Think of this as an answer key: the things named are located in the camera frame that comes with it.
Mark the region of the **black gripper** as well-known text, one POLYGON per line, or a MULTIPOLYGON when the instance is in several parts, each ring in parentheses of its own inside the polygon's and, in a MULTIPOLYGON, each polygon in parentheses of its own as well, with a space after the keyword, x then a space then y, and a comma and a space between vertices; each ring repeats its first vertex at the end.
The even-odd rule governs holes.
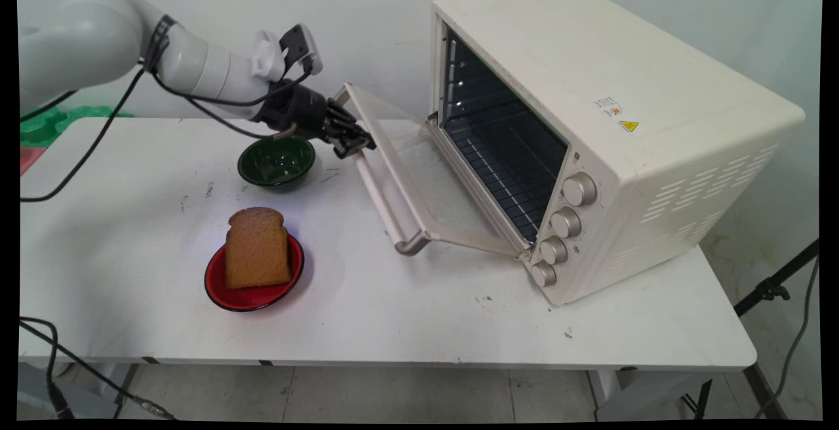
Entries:
POLYGON ((273 92, 286 85, 290 88, 262 102, 254 117, 255 123, 264 123, 278 132, 295 125, 294 135, 307 140, 326 140, 333 145, 333 152, 339 159, 357 154, 359 150, 377 148, 372 135, 335 100, 327 100, 320 92, 301 84, 271 83, 269 90, 273 92))

